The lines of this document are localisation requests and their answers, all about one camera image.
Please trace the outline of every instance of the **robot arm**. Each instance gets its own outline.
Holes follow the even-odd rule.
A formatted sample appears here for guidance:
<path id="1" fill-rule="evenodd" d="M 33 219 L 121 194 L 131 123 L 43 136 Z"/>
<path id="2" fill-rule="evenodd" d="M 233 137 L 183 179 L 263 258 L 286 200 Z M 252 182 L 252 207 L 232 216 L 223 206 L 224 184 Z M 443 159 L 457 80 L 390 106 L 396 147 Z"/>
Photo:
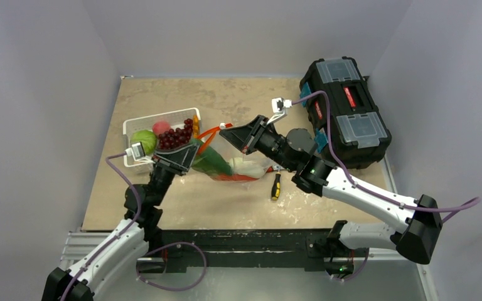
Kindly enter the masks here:
<path id="1" fill-rule="evenodd" d="M 198 145 L 190 144 L 172 152 L 156 152 L 149 183 L 133 185 L 141 200 L 141 212 L 136 196 L 128 188 L 124 219 L 101 244 L 68 270 L 54 269 L 47 278 L 41 300 L 61 300 L 69 285 L 72 287 L 66 296 L 67 301 L 103 300 L 106 288 L 120 278 L 125 268 L 135 265 L 148 250 L 162 246 L 158 222 L 163 211 L 156 206 L 161 204 L 174 177 L 189 171 L 197 150 Z M 142 148 L 137 151 L 144 155 Z"/>
<path id="2" fill-rule="evenodd" d="M 380 189 L 352 178 L 336 164 L 314 155 L 316 144 L 306 129 L 293 129 L 287 137 L 276 132 L 273 119 L 258 115 L 249 124 L 220 131 L 220 135 L 244 154 L 259 151 L 290 172 L 292 181 L 305 193 L 336 199 L 365 211 L 380 224 L 355 224 L 338 221 L 332 228 L 329 243 L 344 248 L 387 248 L 420 264 L 428 264 L 442 228 L 439 213 L 426 213 L 410 207 L 437 208 L 437 203 L 423 195 L 416 200 Z M 400 206 L 357 189 L 357 185 L 400 202 Z"/>

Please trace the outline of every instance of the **white wall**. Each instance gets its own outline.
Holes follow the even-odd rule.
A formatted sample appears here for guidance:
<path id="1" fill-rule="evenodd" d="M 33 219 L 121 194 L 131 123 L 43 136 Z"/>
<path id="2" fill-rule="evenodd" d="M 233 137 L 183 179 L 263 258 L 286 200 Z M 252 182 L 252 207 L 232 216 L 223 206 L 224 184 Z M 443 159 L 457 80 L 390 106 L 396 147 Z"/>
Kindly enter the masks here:
<path id="1" fill-rule="evenodd" d="M 0 300 L 39 300 L 82 221 L 118 77 L 80 0 L 0 0 Z"/>
<path id="2" fill-rule="evenodd" d="M 303 75 L 348 55 L 370 74 L 411 0 L 83 0 L 119 71 Z"/>
<path id="3" fill-rule="evenodd" d="M 370 78 L 400 193 L 482 197 L 482 1 L 414 1 Z M 482 300 L 482 203 L 444 225 L 440 300 Z"/>

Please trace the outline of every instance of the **white bracket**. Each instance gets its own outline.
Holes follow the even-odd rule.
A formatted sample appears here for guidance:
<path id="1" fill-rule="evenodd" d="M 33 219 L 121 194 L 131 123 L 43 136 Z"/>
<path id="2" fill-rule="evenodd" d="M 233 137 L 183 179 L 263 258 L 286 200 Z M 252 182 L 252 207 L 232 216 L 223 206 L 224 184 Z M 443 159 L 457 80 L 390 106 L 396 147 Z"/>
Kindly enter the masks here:
<path id="1" fill-rule="evenodd" d="M 273 124 L 287 116 L 287 110 L 292 107 L 291 100 L 284 100 L 282 97 L 273 98 L 270 101 L 274 115 L 267 121 L 267 125 Z"/>
<path id="2" fill-rule="evenodd" d="M 125 150 L 125 153 L 128 157 L 132 156 L 134 161 L 143 161 L 147 156 L 145 155 L 145 150 L 143 149 L 143 145 L 141 142 L 136 142 L 130 145 L 129 148 Z"/>

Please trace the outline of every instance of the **green cabbage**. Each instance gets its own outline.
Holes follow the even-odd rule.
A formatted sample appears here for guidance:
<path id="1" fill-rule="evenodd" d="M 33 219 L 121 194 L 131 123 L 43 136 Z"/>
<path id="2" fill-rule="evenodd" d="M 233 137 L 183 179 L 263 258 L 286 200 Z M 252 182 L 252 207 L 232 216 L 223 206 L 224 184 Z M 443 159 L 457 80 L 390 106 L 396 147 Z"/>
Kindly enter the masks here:
<path id="1" fill-rule="evenodd" d="M 141 142 L 146 155 L 151 155 L 156 149 L 158 138 L 150 130 L 140 130 L 132 134 L 130 144 Z"/>

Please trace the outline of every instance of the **red label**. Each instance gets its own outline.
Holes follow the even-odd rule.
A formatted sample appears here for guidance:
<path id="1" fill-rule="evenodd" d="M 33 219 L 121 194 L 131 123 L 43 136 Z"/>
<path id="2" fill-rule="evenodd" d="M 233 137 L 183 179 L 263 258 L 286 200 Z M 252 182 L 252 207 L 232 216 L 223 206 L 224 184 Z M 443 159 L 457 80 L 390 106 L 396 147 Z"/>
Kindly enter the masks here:
<path id="1" fill-rule="evenodd" d="M 348 97 L 348 102 L 350 103 L 350 106 L 355 108 L 356 102 L 354 101 L 354 98 L 352 97 L 352 94 L 350 94 L 350 90 L 348 89 L 348 87 L 345 87 L 344 89 L 345 89 L 346 97 Z"/>
<path id="2" fill-rule="evenodd" d="M 317 110 L 317 115 L 319 115 L 319 119 L 323 119 L 323 113 L 321 112 L 321 107 L 319 107 L 319 102 L 315 102 L 315 110 Z"/>

